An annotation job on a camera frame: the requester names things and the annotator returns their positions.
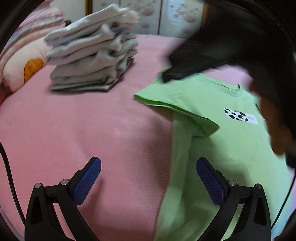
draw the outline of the pink blanket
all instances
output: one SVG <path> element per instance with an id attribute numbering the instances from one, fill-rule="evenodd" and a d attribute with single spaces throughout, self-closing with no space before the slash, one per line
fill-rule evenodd
<path id="1" fill-rule="evenodd" d="M 78 207 L 90 228 L 103 241 L 153 240 L 169 178 L 172 125 L 134 101 L 133 94 L 153 82 L 166 64 L 165 49 L 178 40 L 138 39 L 135 65 L 109 93 L 50 94 L 54 67 L 46 66 L 0 106 L 1 142 L 24 213 L 35 183 L 56 185 L 97 156 L 102 172 Z M 248 85 L 248 75 L 239 68 L 207 74 Z M 0 205 L 23 235 L 1 161 Z"/>

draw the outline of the blue gripper pad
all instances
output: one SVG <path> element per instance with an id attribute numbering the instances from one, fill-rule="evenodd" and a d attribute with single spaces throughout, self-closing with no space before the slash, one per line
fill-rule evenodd
<path id="1" fill-rule="evenodd" d="M 216 178 L 217 172 L 206 158 L 199 158 L 196 171 L 215 205 L 222 206 L 226 196 L 224 188 Z"/>
<path id="2" fill-rule="evenodd" d="M 73 176 L 71 181 L 77 183 L 72 191 L 72 201 L 75 206 L 83 204 L 91 187 L 99 176 L 101 168 L 101 160 L 97 157 L 92 157 L 84 169 L 79 170 Z"/>

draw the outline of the floral wallpaper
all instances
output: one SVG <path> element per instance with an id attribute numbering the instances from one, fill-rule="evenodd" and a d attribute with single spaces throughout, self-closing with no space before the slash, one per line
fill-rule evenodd
<path id="1" fill-rule="evenodd" d="M 140 20 L 131 30 L 133 33 L 178 38 L 188 38 L 200 28 L 204 7 L 202 0 L 93 0 L 93 3 L 94 11 L 111 3 L 138 11 Z"/>

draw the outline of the folded clothes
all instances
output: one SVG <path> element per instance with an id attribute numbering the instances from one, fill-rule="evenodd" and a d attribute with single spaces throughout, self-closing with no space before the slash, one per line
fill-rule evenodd
<path id="1" fill-rule="evenodd" d="M 132 48 L 137 45 L 138 42 L 137 44 L 130 45 L 130 47 Z M 122 53 L 119 56 L 112 56 L 112 54 L 114 54 L 114 52 L 109 49 L 99 49 L 95 55 L 76 60 L 69 64 L 58 65 L 50 74 L 50 78 L 55 79 L 58 77 L 84 76 L 91 74 L 108 66 L 116 65 L 126 56 L 126 53 Z"/>
<path id="2" fill-rule="evenodd" d="M 86 74 L 83 76 L 70 76 L 70 77 L 56 77 L 51 80 L 56 85 L 71 85 L 71 84 L 82 84 L 90 83 L 94 81 L 100 81 L 100 83 L 106 83 L 107 79 L 112 82 L 114 79 L 118 78 L 121 74 L 126 71 L 129 66 L 129 59 L 137 54 L 136 49 L 128 50 L 121 61 L 114 65 L 108 66 L 106 68 L 100 69 L 94 73 Z"/>
<path id="3" fill-rule="evenodd" d="M 135 39 L 135 38 L 136 38 L 135 34 L 118 35 L 114 39 L 107 40 L 99 44 L 95 44 L 95 45 L 91 45 L 91 46 L 79 49 L 76 52 L 63 57 L 53 57 L 53 56 L 62 55 L 62 54 L 64 55 L 65 53 L 67 53 L 67 49 L 59 53 L 56 53 L 55 51 L 49 51 L 48 54 L 46 55 L 45 61 L 47 62 L 47 64 L 63 65 L 63 64 L 69 64 L 78 59 L 82 59 L 84 57 L 93 55 L 102 48 L 110 49 L 112 51 L 120 51 L 122 49 L 124 41 L 128 39 Z"/>
<path id="4" fill-rule="evenodd" d="M 123 35 L 123 34 L 128 34 L 128 29 L 127 28 L 111 28 L 112 32 L 114 33 L 115 36 L 118 35 Z"/>
<path id="5" fill-rule="evenodd" d="M 131 28 L 133 28 L 134 25 L 135 25 L 136 23 L 138 23 L 138 22 L 139 22 L 138 20 L 133 21 L 132 23 L 116 23 L 116 22 L 115 22 L 115 24 L 111 25 L 111 27 L 112 27 L 112 26 L 116 26 L 116 27 L 118 27 L 118 28 L 127 28 L 127 29 L 131 29 Z"/>
<path id="6" fill-rule="evenodd" d="M 126 62 L 125 70 L 127 70 L 133 63 L 133 58 L 129 58 Z M 50 89 L 51 91 L 57 93 L 81 93 L 81 92 L 89 92 L 89 91 L 100 91 L 100 92 L 108 92 L 115 84 L 118 83 L 119 78 L 115 78 L 113 81 L 110 82 L 110 78 L 103 82 L 102 80 L 99 81 L 92 81 L 92 82 L 84 82 L 84 83 L 77 83 L 77 84 L 68 84 L 68 85 L 54 85 Z"/>
<path id="7" fill-rule="evenodd" d="M 123 53 L 125 53 L 126 51 L 128 51 L 129 49 L 136 48 L 138 45 L 139 45 L 139 41 L 137 39 L 129 39 L 129 40 L 126 40 L 123 43 L 121 50 L 120 51 L 117 51 L 117 52 L 111 53 L 111 56 L 114 56 L 114 57 L 120 56 Z"/>
<path id="8" fill-rule="evenodd" d="M 138 22 L 139 15 L 129 8 L 121 9 L 117 4 L 111 4 L 107 8 L 90 14 L 64 28 L 63 30 L 53 31 L 45 37 L 48 45 L 58 46 L 71 40 L 89 35 L 97 31 L 104 23 L 112 26 L 115 23 L 135 24 Z"/>
<path id="9" fill-rule="evenodd" d="M 46 58 L 49 59 L 53 57 L 63 57 L 72 54 L 79 49 L 113 39 L 114 36 L 115 34 L 110 29 L 110 27 L 107 24 L 103 24 L 102 27 L 100 27 L 96 32 L 87 37 L 75 39 L 66 44 L 53 48 L 48 52 Z"/>

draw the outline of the hand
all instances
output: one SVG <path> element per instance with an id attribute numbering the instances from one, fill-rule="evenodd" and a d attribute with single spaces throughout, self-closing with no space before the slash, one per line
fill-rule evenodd
<path id="1" fill-rule="evenodd" d="M 266 121 L 273 152 L 277 155 L 285 154 L 285 150 L 293 141 L 289 128 L 281 121 L 282 118 L 276 106 L 261 94 L 254 82 L 250 85 L 250 91 L 261 97 L 260 111 Z"/>

